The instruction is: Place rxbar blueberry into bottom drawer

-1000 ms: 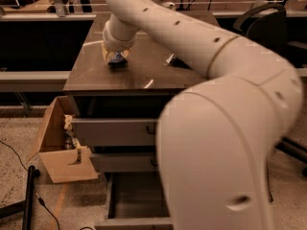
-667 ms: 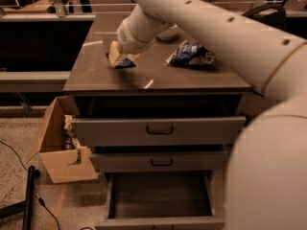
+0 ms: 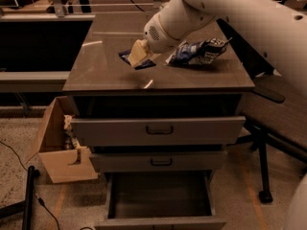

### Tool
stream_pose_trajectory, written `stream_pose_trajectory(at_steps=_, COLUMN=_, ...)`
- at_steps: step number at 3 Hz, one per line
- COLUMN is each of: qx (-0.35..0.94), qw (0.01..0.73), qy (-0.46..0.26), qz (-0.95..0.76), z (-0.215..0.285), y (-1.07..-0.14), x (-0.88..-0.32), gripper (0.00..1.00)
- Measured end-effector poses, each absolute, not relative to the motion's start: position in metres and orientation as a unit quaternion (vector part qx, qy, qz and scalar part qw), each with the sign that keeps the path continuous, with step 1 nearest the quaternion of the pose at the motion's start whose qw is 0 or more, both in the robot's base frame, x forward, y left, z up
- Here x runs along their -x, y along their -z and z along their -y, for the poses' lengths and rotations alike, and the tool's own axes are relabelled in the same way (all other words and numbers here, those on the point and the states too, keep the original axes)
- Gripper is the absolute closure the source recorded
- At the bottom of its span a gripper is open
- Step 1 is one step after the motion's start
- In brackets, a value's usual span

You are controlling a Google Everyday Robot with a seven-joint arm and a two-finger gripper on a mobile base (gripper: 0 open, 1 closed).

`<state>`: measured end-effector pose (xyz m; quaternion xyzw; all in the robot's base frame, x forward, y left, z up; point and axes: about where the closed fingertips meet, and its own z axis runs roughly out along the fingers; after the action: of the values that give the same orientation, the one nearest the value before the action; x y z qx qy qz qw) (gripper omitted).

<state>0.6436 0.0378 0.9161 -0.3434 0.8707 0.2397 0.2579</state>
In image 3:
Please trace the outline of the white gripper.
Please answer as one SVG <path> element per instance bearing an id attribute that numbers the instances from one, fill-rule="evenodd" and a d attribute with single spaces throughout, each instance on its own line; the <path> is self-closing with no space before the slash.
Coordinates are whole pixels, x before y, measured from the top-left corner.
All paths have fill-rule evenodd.
<path id="1" fill-rule="evenodd" d="M 144 27 L 144 38 L 137 39 L 130 51 L 130 66 L 149 59 L 153 53 L 161 54 L 174 49 L 179 41 L 171 38 L 163 29 L 159 13 L 155 14 Z"/>

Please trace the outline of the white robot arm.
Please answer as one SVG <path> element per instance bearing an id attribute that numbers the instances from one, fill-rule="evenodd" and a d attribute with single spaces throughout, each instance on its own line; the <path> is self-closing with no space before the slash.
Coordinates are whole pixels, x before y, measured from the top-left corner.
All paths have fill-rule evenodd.
<path id="1" fill-rule="evenodd" d="M 170 0 L 145 25 L 144 38 L 131 49 L 130 65 L 175 49 L 218 18 L 301 95 L 307 94 L 306 15 L 272 0 Z"/>

